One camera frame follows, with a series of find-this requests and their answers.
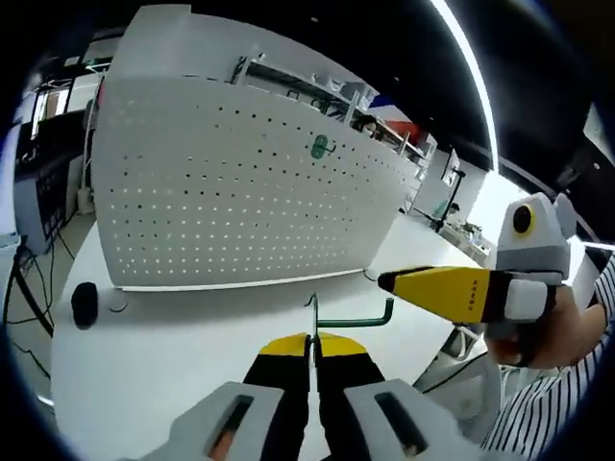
monitor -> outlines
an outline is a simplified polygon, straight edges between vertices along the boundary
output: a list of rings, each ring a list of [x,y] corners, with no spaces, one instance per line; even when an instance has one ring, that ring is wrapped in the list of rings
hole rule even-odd
[[[455,149],[452,149],[449,153],[449,159],[447,160],[444,170],[442,171],[442,178],[440,178],[449,187],[451,187],[453,182],[455,182],[455,170],[459,169],[459,165],[459,157],[457,156]]]

ceiling light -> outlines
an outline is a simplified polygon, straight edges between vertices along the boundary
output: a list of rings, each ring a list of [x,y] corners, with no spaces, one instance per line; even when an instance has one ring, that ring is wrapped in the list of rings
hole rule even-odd
[[[596,243],[596,242],[581,242],[587,248],[597,248],[599,250],[609,250],[615,252],[615,245],[609,243]]]
[[[461,49],[461,53],[463,53],[463,57],[465,58],[468,66],[470,67],[470,72],[472,73],[472,78],[474,79],[474,83],[477,86],[477,91],[479,92],[480,104],[482,105],[482,111],[484,112],[485,122],[487,124],[487,133],[489,135],[489,144],[491,150],[491,158],[493,164],[493,171],[496,174],[500,173],[500,165],[498,158],[498,140],[496,138],[496,125],[493,120],[493,112],[491,111],[491,105],[489,104],[489,97],[487,95],[487,87],[484,84],[484,80],[482,79],[482,74],[480,73],[479,63],[477,62],[476,57],[474,56],[474,52],[470,47],[470,42],[468,38],[463,33],[461,26],[457,22],[455,15],[446,4],[444,0],[430,0],[433,6],[437,9],[438,13],[446,22],[446,25],[451,30],[457,45]]]

black ceiling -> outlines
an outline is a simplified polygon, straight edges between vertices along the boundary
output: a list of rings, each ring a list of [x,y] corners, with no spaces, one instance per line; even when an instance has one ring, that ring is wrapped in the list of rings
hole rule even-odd
[[[140,5],[151,3],[173,2],[103,4],[95,28],[125,26]],[[448,3],[479,61],[501,156],[550,189],[568,189],[596,234],[615,240],[615,219],[603,219],[603,210],[609,209],[615,198],[615,169],[582,133],[596,88],[589,84],[595,81],[593,69],[581,63],[604,63],[597,53],[610,48],[602,43],[592,48],[583,34],[580,36],[584,39],[578,39],[574,47],[564,45],[564,33],[558,33],[555,24],[564,30],[574,29],[568,36],[579,36],[573,14],[575,9],[579,12],[578,6],[567,0],[545,0],[556,16],[553,22],[538,9],[527,8],[530,2]],[[594,3],[588,0],[587,5]],[[367,7],[360,7],[354,0],[314,0],[283,8],[273,1],[240,6],[230,1],[193,2],[193,11],[252,23],[325,54],[390,96],[439,142],[454,144],[462,158],[489,167],[486,125],[475,85],[448,28],[429,0],[379,1]],[[590,35],[596,34],[601,22],[610,27],[608,12],[596,14],[601,14],[598,23],[589,16],[583,25],[591,29]],[[585,56],[583,52],[588,50],[589,56]],[[592,161],[579,160],[590,157]],[[594,162],[600,170],[593,168]],[[571,165],[573,170],[581,165],[582,171],[577,168],[575,174],[562,174],[570,171]],[[539,190],[532,181],[507,168],[503,174],[529,191]]]

black cable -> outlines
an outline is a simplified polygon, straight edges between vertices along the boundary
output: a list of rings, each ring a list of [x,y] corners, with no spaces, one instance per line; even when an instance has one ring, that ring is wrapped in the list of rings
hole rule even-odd
[[[126,307],[128,307],[128,303],[125,303],[119,309],[113,309],[113,308],[110,307],[109,311],[113,312],[114,314],[119,314],[120,312],[124,312],[126,310]]]
[[[28,260],[32,260],[35,267],[37,268],[37,272],[38,272],[38,276],[40,277],[40,283],[42,284],[42,293],[43,293],[43,297],[45,299],[45,310],[43,311],[43,316],[49,314],[49,317],[51,317],[51,303],[49,303],[48,297],[47,297],[47,289],[46,289],[46,283],[45,283],[45,278],[44,275],[42,274],[42,271],[40,269],[40,266],[38,265],[38,261],[37,261],[37,257],[35,256],[35,254],[32,252],[32,250],[30,250],[28,247],[23,247],[27,252],[30,253],[30,259]],[[13,266],[17,264],[17,261],[19,260],[19,257],[16,256],[15,257],[15,261],[13,263]],[[14,280],[14,274],[11,270],[11,276],[9,278],[9,285],[7,287],[7,297],[5,297],[5,316],[8,316],[8,301],[9,301],[9,297],[10,297],[10,293],[11,293],[11,289],[12,289],[12,282]],[[5,317],[4,321],[5,324],[7,325],[23,325],[23,324],[27,324],[29,322],[34,322],[37,321],[38,317],[30,317],[27,319],[22,319],[22,320],[15,320],[15,321],[10,321],[8,320],[8,318]],[[51,323],[53,326],[55,326],[55,323],[53,321],[53,319],[51,319]]]
[[[12,291],[12,281],[15,279],[15,266],[16,259],[12,262],[11,273],[9,274],[9,283],[7,284],[7,294],[4,297],[4,311],[2,312],[2,325],[3,328],[7,327],[7,322],[9,321],[9,300],[11,299],[11,291]]]
[[[45,299],[45,307],[46,307],[49,304],[49,299],[47,297],[47,284],[45,283],[45,276],[42,274],[42,271],[40,270],[40,266],[38,265],[38,260],[37,260],[36,255],[32,253],[32,250],[30,250],[28,247],[24,247],[24,249],[30,254],[30,258],[32,259],[32,261],[35,264],[35,267],[37,268],[38,276],[40,277],[40,283],[42,284],[42,296]]]
[[[60,241],[63,244],[63,246],[66,248],[66,252],[70,256],[70,258],[74,261],[75,260],[75,256],[74,256],[73,252],[70,251],[70,248],[68,248],[68,245],[66,245],[66,242],[64,242],[64,239],[62,238],[62,234],[60,233],[59,230],[58,230],[58,238],[60,239]]]
[[[45,367],[42,366],[42,363],[40,363],[40,360],[38,360],[34,352],[32,352],[30,349],[23,349],[13,340],[11,340],[11,342],[17,349],[19,349],[20,352],[29,354],[32,357],[32,359],[35,361],[35,363],[37,364],[38,369],[41,370],[45,376],[47,376],[47,379],[51,379],[51,375],[49,375],[49,372],[45,370]]]
[[[377,281],[376,279],[372,279],[371,277],[369,277],[367,275],[367,269],[363,269],[363,275],[365,276],[366,279],[368,279],[369,281]]]
[[[51,326],[51,324],[47,321],[47,318],[45,317],[44,313],[40,310],[40,307],[38,307],[37,300],[35,300],[35,297],[32,296],[32,292],[30,291],[30,288],[28,287],[28,283],[26,283],[26,280],[21,275],[21,271],[15,264],[12,266],[12,271],[14,272],[14,278],[15,280],[17,280],[17,286],[19,286],[19,289],[21,290],[21,293],[23,294],[23,297],[25,298],[26,303],[28,303],[28,306],[32,309],[32,311],[34,312],[35,316],[37,317],[38,321],[40,322],[42,327],[45,329],[47,334],[53,337],[54,329]]]
[[[465,370],[470,365],[472,365],[474,362],[476,362],[479,358],[481,358],[481,357],[483,357],[485,355],[487,355],[487,352],[483,352],[482,354],[477,355],[476,357],[474,357],[472,360],[469,360],[469,361],[465,362],[461,367],[459,367],[459,369],[456,372],[454,372],[452,375],[448,376],[446,379],[441,380],[437,384],[432,385],[432,387],[430,387],[429,389],[423,391],[423,394],[427,394],[428,392],[431,392],[431,391],[437,389],[438,387],[446,384],[451,379],[453,379],[455,376],[459,375],[463,370]]]
[[[49,304],[46,304],[46,312],[49,313],[49,322],[53,327],[56,326],[54,318],[51,315],[51,306],[54,303],[54,263],[56,262],[56,245],[51,240],[51,264],[49,265]]]

green metal rod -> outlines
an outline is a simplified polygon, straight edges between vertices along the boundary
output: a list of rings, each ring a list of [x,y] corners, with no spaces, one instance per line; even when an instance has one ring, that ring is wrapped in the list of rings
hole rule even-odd
[[[314,302],[314,315],[316,325],[319,328],[360,328],[360,327],[381,327],[388,324],[393,317],[393,298],[387,298],[384,305],[384,315],[376,319],[354,319],[354,320],[318,320],[318,298],[316,293],[312,294],[306,305]]]

